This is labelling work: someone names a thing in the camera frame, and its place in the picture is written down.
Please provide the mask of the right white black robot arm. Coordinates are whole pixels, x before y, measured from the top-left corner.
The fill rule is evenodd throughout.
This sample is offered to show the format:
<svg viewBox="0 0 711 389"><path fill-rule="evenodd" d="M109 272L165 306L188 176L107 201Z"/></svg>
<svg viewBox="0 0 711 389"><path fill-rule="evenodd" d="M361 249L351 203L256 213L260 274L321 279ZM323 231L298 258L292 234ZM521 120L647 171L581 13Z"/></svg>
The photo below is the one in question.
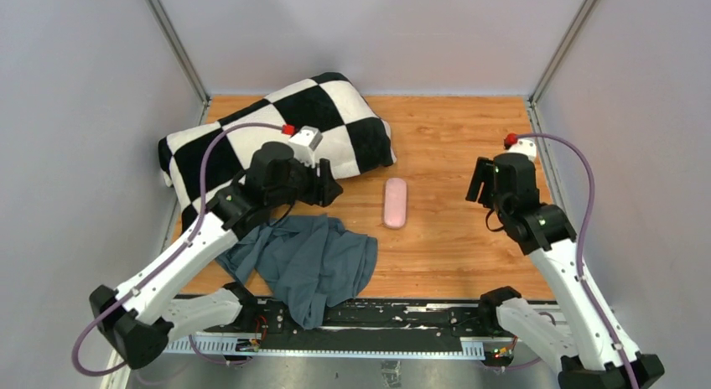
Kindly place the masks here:
<svg viewBox="0 0 711 389"><path fill-rule="evenodd" d="M564 335L506 286L480 296L477 319L484 333L515 335L556 373L562 388L649 388L664 375L659 356L641 352L587 273L582 235L560 207L540 200L527 155L478 158L466 199L497 216L547 281L570 329Z"/></svg>

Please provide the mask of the pink glasses case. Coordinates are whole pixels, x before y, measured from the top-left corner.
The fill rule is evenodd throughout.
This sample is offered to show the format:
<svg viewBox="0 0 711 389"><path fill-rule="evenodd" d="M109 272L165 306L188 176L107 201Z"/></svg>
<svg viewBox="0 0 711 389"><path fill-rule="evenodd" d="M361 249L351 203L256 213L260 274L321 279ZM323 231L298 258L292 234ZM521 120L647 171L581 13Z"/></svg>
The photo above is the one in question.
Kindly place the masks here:
<svg viewBox="0 0 711 389"><path fill-rule="evenodd" d="M400 229L407 221L407 183L404 179L390 178L385 183L383 224L390 229Z"/></svg>

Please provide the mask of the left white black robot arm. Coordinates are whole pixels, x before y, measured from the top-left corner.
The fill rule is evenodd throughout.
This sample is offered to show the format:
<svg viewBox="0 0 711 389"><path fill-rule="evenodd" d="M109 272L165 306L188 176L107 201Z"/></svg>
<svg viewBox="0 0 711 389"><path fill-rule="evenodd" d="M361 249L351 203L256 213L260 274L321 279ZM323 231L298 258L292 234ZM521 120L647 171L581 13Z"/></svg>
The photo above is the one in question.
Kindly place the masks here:
<svg viewBox="0 0 711 389"><path fill-rule="evenodd" d="M167 250L117 288L101 285L90 294L92 325L124 365L144 368L168 344L216 325L227 324L237 333L255 326L256 299L240 283L188 300L176 296L208 263L267 223L278 207L297 201L326 207L342 194L330 161L308 151L295 143L264 143L250 167L217 190L204 213Z"/></svg>

